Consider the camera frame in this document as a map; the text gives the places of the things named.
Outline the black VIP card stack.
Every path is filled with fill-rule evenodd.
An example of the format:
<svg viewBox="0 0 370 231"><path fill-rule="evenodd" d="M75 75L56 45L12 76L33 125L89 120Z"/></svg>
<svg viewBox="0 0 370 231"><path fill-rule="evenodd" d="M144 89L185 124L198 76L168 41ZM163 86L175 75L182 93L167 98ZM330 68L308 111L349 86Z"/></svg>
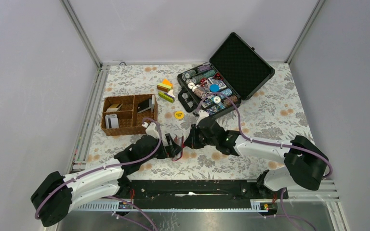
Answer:
<svg viewBox="0 0 370 231"><path fill-rule="evenodd" d="M152 95L150 99L144 100L137 105L137 113L143 113L145 111L154 112L155 108L155 95Z"/></svg>

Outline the red card holder wallet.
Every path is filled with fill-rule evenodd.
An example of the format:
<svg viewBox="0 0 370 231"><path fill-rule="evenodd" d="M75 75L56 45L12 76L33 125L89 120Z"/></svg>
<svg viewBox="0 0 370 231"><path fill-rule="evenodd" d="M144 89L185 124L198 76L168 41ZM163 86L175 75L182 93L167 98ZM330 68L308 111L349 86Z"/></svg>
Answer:
<svg viewBox="0 0 370 231"><path fill-rule="evenodd" d="M172 161L176 162L183 157L184 136L175 136L174 142L176 144L175 147L176 156L172 159Z"/></svg>

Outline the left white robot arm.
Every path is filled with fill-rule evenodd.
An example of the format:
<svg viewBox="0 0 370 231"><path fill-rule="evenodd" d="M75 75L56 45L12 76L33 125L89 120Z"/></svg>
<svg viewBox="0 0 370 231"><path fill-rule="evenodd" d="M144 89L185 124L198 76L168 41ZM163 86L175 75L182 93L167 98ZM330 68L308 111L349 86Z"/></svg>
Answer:
<svg viewBox="0 0 370 231"><path fill-rule="evenodd" d="M103 164L66 175L50 173L30 198L35 219L49 227L82 204L113 195L126 197L130 193L128 175L150 159L175 158L181 153L183 145L176 144L170 134L165 135L167 144L163 144L159 123L144 125L145 135Z"/></svg>

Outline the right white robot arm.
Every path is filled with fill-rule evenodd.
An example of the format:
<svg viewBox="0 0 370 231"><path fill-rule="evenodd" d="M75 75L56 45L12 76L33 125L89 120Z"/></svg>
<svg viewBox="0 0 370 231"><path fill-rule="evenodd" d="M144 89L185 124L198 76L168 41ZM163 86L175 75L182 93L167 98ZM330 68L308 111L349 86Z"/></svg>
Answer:
<svg viewBox="0 0 370 231"><path fill-rule="evenodd" d="M283 163L284 167L266 170L258 177L257 192L263 198L294 185L317 191L330 168L327 156L304 136L297 135L291 141L245 138L240 131L225 130L211 117L191 125L184 145L191 149L212 146L225 155L251 155Z"/></svg>

